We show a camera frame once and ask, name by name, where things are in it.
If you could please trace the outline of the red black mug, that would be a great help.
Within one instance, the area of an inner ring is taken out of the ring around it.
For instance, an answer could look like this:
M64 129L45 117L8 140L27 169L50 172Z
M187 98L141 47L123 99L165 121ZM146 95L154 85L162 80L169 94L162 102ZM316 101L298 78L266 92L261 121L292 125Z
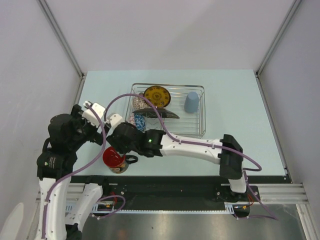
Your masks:
M108 147L102 154L103 163L115 174L124 173L129 165L138 162L135 155L120 155L112 146Z

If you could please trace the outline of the blue patterned bowl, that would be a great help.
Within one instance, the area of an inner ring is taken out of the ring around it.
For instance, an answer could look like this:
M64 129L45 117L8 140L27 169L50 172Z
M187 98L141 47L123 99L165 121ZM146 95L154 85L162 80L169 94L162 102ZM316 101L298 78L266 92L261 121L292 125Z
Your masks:
M129 123L134 125L141 132L146 130L145 117L142 115L132 113L129 117Z

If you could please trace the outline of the black floral square plate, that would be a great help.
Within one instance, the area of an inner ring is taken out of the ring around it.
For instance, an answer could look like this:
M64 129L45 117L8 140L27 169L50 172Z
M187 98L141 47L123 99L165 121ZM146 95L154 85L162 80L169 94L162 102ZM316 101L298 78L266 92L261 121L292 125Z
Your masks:
M169 118L169 119L179 119L180 118L176 113L174 113L170 110L167 110L165 108L156 108L156 110L158 112L158 115L161 118ZM138 109L138 110L133 111L133 113L135 115L141 115L141 116L144 116L146 118L151 118L151 119L155 119L158 117L157 113L154 111L153 108Z

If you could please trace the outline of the red brown patterned bowl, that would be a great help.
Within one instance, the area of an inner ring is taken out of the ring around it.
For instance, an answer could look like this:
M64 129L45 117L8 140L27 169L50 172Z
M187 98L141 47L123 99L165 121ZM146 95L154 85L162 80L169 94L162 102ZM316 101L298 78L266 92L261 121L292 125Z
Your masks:
M148 104L145 102L144 99L140 98L140 97L137 97L137 96L134 96L133 99L132 99L132 107L133 109L136 111L136 110L142 110L142 109L146 109L148 108Z

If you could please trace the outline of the yellow round plate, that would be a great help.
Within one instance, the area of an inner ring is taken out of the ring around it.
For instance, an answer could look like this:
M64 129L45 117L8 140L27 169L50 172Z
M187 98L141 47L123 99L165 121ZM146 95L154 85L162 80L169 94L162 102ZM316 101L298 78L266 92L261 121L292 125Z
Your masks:
M158 108L165 108L171 102L170 92L166 88L159 85L148 87L144 91L143 96Z

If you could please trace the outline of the wire metal dish rack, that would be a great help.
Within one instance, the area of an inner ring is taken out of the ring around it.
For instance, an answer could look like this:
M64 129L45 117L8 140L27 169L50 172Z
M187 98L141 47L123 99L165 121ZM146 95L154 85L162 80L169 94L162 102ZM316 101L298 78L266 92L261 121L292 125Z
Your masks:
M160 86L168 90L171 96L169 105L165 108L179 116L179 118L164 118L164 125L169 132L175 135L202 138L206 132L206 106L205 106L205 89L201 85L181 85L181 84L153 84L153 83L134 83L131 86L130 93L143 94L144 91L151 86ZM187 113L184 109L185 100L190 92L195 92L198 95L198 107L194 113ZM125 120L131 121L134 97L129 97ZM158 118L144 117L145 130L156 129L163 130Z

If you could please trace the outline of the light blue cup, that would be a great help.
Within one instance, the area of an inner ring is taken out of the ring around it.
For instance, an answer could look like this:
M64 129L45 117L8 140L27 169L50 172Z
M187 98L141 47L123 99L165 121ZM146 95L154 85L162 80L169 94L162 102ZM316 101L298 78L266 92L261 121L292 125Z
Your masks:
M197 112L199 101L200 101L200 98L196 92L194 91L189 92L185 98L184 110L190 114Z

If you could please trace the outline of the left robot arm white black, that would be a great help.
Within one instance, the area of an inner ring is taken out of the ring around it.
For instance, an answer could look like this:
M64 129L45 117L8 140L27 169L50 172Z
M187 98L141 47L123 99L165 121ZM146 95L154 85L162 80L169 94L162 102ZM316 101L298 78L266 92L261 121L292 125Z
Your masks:
M92 165L98 158L73 170L77 151L86 142L106 146L108 123L102 119L105 108L86 101L85 110L78 104L71 113L54 116L48 125L49 137L38 157L37 177L40 187L37 240L80 240L84 224L95 202L110 196L111 188L101 177L91 176L80 199L66 215L68 187L73 175Z

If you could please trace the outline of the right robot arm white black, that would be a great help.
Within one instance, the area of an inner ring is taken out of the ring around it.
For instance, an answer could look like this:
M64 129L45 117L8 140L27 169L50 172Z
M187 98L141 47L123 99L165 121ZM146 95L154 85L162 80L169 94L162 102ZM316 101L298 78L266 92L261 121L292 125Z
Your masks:
M243 160L246 155L230 134L221 139L200 139L174 135L167 130L139 131L128 122L114 127L107 142L120 154L135 152L147 158L181 156L219 165L219 175L228 180L230 194L242 201L249 194Z

